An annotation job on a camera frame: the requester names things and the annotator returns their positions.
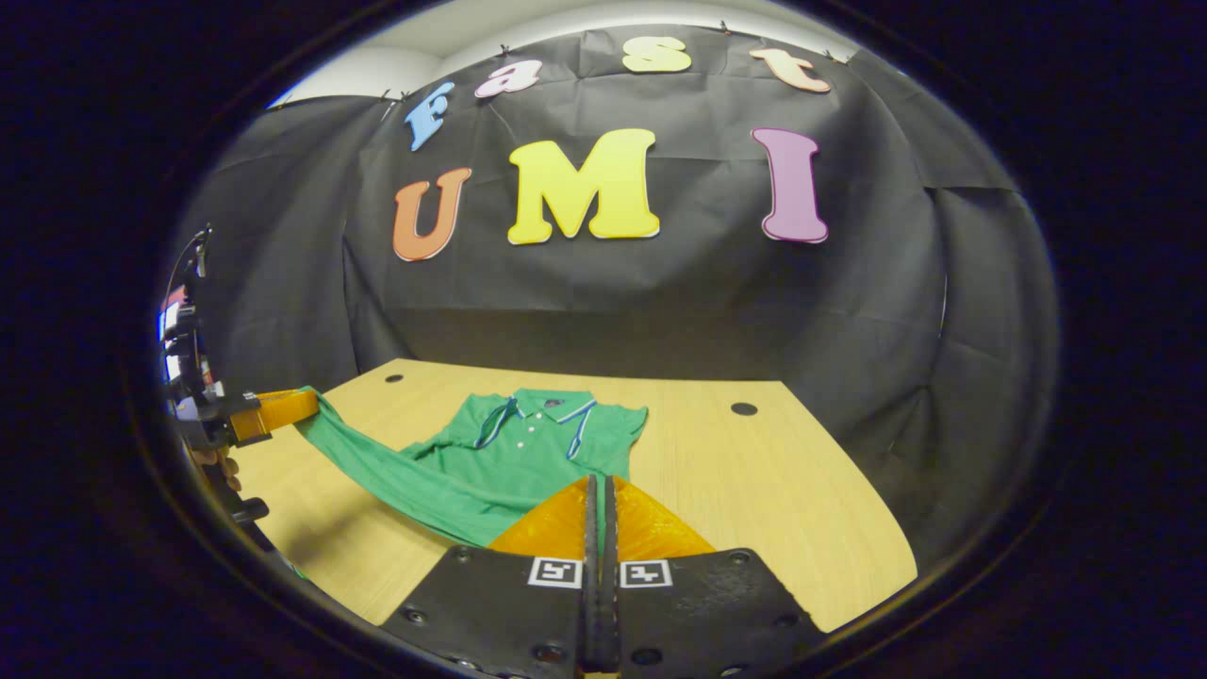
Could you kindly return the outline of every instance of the white wall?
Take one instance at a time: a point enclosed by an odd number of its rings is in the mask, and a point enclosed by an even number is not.
[[[814,52],[829,51],[845,62],[858,46],[798,12],[768,0],[584,2],[530,0],[454,0],[383,30],[309,75],[269,106],[332,94],[391,99],[498,54],[500,43],[520,47],[567,33],[626,24],[683,24],[762,35]],[[555,7],[571,6],[565,11]],[[547,13],[529,16],[544,10]]]
[[[332,94],[363,94],[380,96],[390,89],[391,99],[402,92],[413,92],[431,82],[441,59],[432,54],[365,45],[352,47],[305,80],[281,94],[269,106]]]

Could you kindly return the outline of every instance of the white collar stripe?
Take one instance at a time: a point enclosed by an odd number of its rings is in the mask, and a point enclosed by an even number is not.
[[[595,405],[595,399],[591,399],[590,402],[583,404],[582,408],[579,408],[575,412],[572,412],[572,414],[567,415],[566,417],[559,420],[558,425],[565,425],[565,423],[570,422],[571,420],[573,420],[573,418],[583,415],[584,411],[589,411],[591,409],[591,406],[594,406],[594,405]]]
[[[498,412],[498,411],[503,411],[503,412],[501,412],[498,415],[498,420],[495,421],[495,429],[491,431],[490,437],[488,437],[485,441],[482,441],[482,438],[479,438],[478,439],[479,444],[477,446],[474,446],[476,449],[484,449],[484,447],[489,446],[490,443],[494,441],[496,437],[498,437],[498,431],[502,429],[503,421],[507,420],[507,409],[509,406],[512,406],[514,403],[515,403],[515,399],[509,399],[507,402],[507,404],[505,404],[505,405],[495,409],[495,412]]]
[[[566,460],[575,460],[578,455],[578,449],[583,445],[583,432],[587,429],[587,421],[591,418],[591,411],[588,409],[587,415],[583,421],[578,423],[578,432],[575,433],[575,438],[570,440],[570,450],[566,451]]]

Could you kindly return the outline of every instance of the green polo shirt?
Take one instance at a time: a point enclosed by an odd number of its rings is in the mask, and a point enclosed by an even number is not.
[[[471,396],[438,434],[393,451],[348,427],[320,394],[317,415],[297,428],[381,502],[454,540],[486,546],[588,474],[628,479],[629,449],[647,412],[597,404],[588,392]]]

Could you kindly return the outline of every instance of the wooden table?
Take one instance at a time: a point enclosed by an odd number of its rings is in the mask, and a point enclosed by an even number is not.
[[[403,380],[386,382],[391,375]],[[632,447],[639,488],[718,550],[756,550],[822,631],[917,575],[888,508],[780,382],[583,377],[395,361],[326,394],[351,427],[402,449],[441,431],[470,394],[590,392],[649,408]],[[752,404],[753,416],[730,410]],[[261,529],[357,615],[380,625],[451,544],[348,479],[292,428],[234,451],[245,494],[268,503]]]

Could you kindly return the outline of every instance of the purple letter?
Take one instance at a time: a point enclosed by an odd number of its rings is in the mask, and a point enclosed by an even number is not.
[[[751,136],[766,150],[766,162],[771,165],[771,213],[763,219],[763,233],[774,240],[826,240],[829,230],[817,216],[814,193],[811,158],[817,142],[774,127],[757,127]]]

